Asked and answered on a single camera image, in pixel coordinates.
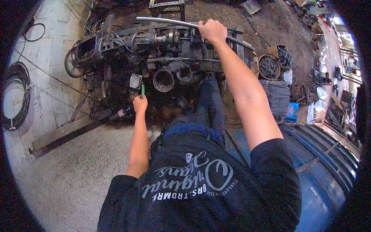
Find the jeans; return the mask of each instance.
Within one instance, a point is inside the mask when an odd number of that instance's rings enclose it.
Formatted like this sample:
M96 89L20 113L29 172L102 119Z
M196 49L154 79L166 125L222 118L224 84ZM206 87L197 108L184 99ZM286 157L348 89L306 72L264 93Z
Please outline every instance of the jeans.
M167 128L177 123L195 123L215 129L223 135L225 129L223 103L217 81L211 74L208 75L199 87L196 111L194 112L192 109L186 110L183 115L179 115L174 119Z
M198 107L194 112L189 108L184 114L176 117L173 122L163 128L161 135L151 144L151 157L161 147L163 138L170 134L195 131L211 139L220 147L225 148L223 132L224 111L218 83L212 74L200 84L198 89Z

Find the blue barrel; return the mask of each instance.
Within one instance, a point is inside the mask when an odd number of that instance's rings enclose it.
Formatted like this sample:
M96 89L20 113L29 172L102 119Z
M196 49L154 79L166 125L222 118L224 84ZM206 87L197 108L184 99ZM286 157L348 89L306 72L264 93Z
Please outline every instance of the blue barrel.
M353 186L358 160L314 125L282 125L280 129L302 190L302 212L296 231L326 231ZM226 150L250 166L244 130L229 130L224 137Z

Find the metal rods bundle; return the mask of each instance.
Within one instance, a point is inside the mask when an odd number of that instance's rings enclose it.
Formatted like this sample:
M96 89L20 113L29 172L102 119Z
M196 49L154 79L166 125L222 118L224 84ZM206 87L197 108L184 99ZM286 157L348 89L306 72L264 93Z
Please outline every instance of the metal rods bundle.
M291 90L291 102L299 102L299 103L306 103L307 97L305 94L305 85L299 85L299 82L295 82L290 86Z
M273 115L287 115L290 102L290 88L287 85L270 84L267 97Z
M279 46L277 46L277 51L278 51L278 59L281 62L281 66L291 68L292 55L288 51L286 51L285 49Z
M263 55L259 60L259 72L265 78L277 79L277 72L279 72L277 61L270 55Z

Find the pulley wheel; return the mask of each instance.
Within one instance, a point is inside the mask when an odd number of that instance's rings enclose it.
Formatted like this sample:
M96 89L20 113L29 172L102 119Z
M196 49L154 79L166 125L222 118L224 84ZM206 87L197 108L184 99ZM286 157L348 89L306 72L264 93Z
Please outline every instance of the pulley wheel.
M66 72L72 78L79 78L85 75L84 69L80 69L77 60L77 47L74 47L68 51L65 58Z

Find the green tool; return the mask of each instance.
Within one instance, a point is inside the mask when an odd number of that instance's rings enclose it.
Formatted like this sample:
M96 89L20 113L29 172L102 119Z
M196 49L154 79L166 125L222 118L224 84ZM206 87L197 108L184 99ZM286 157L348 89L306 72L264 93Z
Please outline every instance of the green tool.
M143 95L144 95L144 84L142 84L142 95L140 96L140 99L143 99Z

